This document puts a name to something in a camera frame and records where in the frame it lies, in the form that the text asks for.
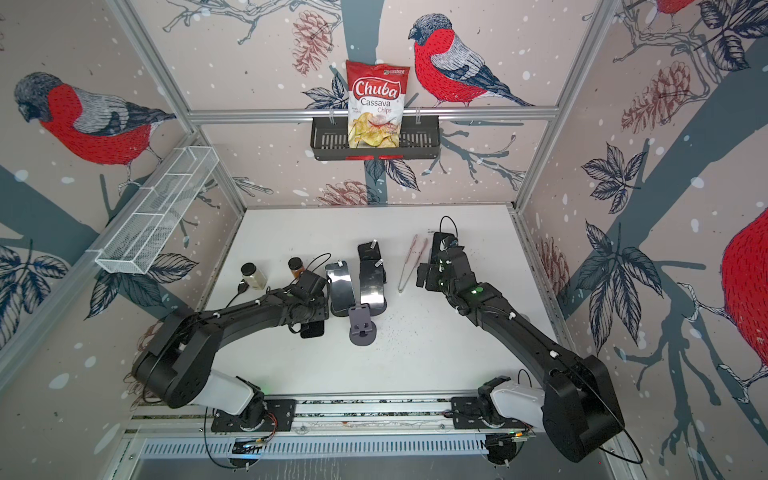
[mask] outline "white wire mesh basket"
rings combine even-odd
[[[219,163],[211,147],[185,147],[149,194],[99,253],[109,273],[146,273],[187,208]]]

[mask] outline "black hanging basket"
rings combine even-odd
[[[440,128],[437,115],[402,118],[400,146],[394,148],[349,148],[346,117],[312,119],[310,145],[315,159],[330,160],[434,160],[440,154]]]

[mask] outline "glass jar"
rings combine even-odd
[[[245,263],[240,268],[240,273],[243,274],[243,280],[245,280],[251,288],[256,290],[264,290],[266,288],[266,277],[256,268],[256,265],[252,263]]]
[[[288,268],[290,268],[293,278],[299,278],[299,275],[305,270],[304,263],[299,257],[294,257],[288,260]]]

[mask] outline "bird head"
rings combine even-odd
[[[441,28],[453,28],[451,21],[442,13],[430,13],[419,17],[413,24],[408,38],[416,41],[422,47],[429,40],[429,36]]]
[[[51,74],[41,71],[29,74],[16,84],[13,96],[18,104],[18,111],[29,122],[33,118],[40,121],[51,121],[51,111],[48,110],[48,94],[62,82]]]

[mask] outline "red and white chip bag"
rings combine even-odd
[[[409,67],[346,61],[347,137],[351,148],[400,146]]]

